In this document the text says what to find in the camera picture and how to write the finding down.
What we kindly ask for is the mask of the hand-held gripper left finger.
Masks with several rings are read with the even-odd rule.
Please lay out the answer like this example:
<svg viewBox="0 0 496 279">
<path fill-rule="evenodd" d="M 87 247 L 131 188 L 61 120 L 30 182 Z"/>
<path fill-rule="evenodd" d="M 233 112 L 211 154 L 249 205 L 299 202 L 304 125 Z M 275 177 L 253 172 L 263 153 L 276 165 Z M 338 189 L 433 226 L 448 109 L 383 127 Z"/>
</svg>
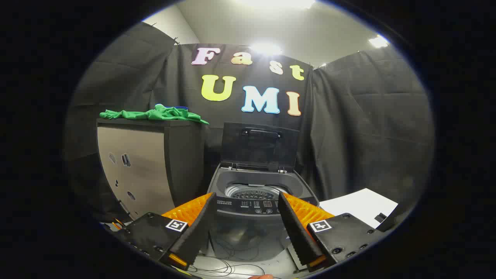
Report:
<svg viewBox="0 0 496 279">
<path fill-rule="evenodd" d="M 207 193 L 164 214 L 148 212 L 123 226 L 117 239 L 159 263 L 187 271 L 208 247 L 215 224 L 216 193 Z"/>
</svg>

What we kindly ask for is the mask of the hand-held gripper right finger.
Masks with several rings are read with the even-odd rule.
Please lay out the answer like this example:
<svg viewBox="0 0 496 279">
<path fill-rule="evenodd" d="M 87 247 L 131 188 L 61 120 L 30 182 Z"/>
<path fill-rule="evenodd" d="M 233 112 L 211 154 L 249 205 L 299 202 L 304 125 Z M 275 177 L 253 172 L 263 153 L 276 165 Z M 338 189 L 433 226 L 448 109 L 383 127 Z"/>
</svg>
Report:
<svg viewBox="0 0 496 279">
<path fill-rule="evenodd" d="M 330 214 L 287 193 L 278 210 L 296 256 L 312 272 L 353 258 L 386 234 L 350 213 Z"/>
</svg>

